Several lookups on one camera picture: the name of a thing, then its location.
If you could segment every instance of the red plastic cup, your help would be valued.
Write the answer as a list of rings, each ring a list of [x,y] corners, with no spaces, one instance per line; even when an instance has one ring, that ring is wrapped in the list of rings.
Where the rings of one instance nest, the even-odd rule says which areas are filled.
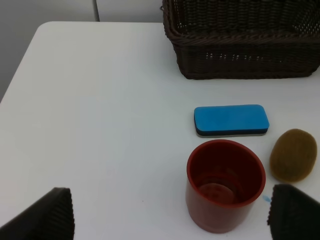
[[[266,184],[257,155],[230,140],[198,146],[188,159],[186,172],[189,214],[211,233],[229,232],[243,222]]]

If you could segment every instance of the dark brown wicker basket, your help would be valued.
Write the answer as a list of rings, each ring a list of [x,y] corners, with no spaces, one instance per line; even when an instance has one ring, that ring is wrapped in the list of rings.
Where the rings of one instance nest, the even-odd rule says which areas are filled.
[[[320,65],[320,0],[163,0],[187,79],[310,76]]]

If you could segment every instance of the brown kiwi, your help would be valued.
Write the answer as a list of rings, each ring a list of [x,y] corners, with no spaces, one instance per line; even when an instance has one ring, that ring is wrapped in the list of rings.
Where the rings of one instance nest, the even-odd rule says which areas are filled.
[[[270,156],[272,175],[285,183],[295,183],[306,178],[317,158],[317,143],[306,131],[291,129],[275,143]]]

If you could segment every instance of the blue object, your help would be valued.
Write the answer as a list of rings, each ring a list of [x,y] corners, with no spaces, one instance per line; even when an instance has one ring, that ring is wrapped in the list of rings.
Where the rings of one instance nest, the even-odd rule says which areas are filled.
[[[266,195],[263,195],[262,196],[263,200],[265,200],[267,203],[271,203],[271,198],[266,196]]]
[[[200,136],[263,135],[269,128],[261,105],[197,107],[194,123]]]

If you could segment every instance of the basket rim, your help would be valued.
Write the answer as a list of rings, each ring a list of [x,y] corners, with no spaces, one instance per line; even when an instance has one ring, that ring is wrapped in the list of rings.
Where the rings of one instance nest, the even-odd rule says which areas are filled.
[[[290,32],[277,33],[239,33],[239,34],[183,34],[177,31],[172,19],[173,11],[171,2],[174,0],[162,0],[163,25],[165,33],[170,41],[183,46],[205,45],[231,45],[231,44],[320,44],[320,34],[298,34]]]

